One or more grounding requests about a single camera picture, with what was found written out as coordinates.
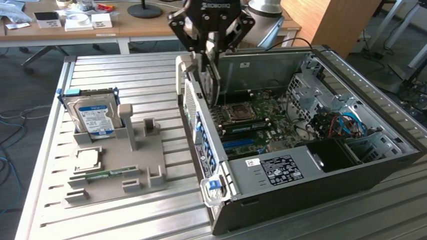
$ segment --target aluminum extrusion table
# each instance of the aluminum extrusion table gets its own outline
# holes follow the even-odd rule
[[[211,235],[177,102],[175,58],[185,52],[102,55],[68,59],[58,88],[117,86],[122,103],[134,104],[134,122],[154,117],[162,124],[169,189],[84,207],[64,209],[66,164],[74,123],[55,98],[16,240],[24,239],[415,239],[427,235],[427,164],[421,159],[370,191],[231,232]],[[425,141],[426,129],[381,94],[371,83],[325,53],[369,95],[383,101],[394,118]]]

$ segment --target wooden cabinet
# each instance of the wooden cabinet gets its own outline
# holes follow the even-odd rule
[[[298,37],[329,45],[347,57],[382,0],[282,0],[281,5],[302,29]],[[306,46],[302,40],[294,46]]]

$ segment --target black lamp base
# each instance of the black lamp base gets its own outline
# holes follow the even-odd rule
[[[145,9],[142,4],[137,4],[127,8],[127,13],[139,19],[154,19],[162,15],[163,11],[154,5],[147,4]]]

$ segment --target gray 3d printed holder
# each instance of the gray 3d printed holder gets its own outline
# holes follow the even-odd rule
[[[133,124],[131,104],[121,104],[118,113],[126,127],[115,129],[115,137],[94,141],[87,132],[74,134],[79,146],[68,167],[66,208],[167,188],[161,125],[154,118]]]

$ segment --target green circuit board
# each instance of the green circuit board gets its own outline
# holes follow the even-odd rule
[[[229,158],[245,156],[249,153],[257,155],[290,149],[309,139],[307,135],[303,134],[301,136],[295,131],[295,124],[285,113],[285,106],[281,106],[281,104],[278,96],[270,91],[258,91],[254,93],[250,101],[217,105],[213,108],[211,115]],[[239,113],[235,114],[235,112],[231,111],[233,108],[238,108],[245,114],[237,116]],[[251,125],[246,124],[249,121],[262,121],[266,119],[269,126],[261,130],[249,130],[229,134],[229,132],[225,132],[225,128],[222,128],[226,124],[235,124],[246,128],[246,126]],[[253,143],[226,147],[230,142],[234,143],[245,140]]]

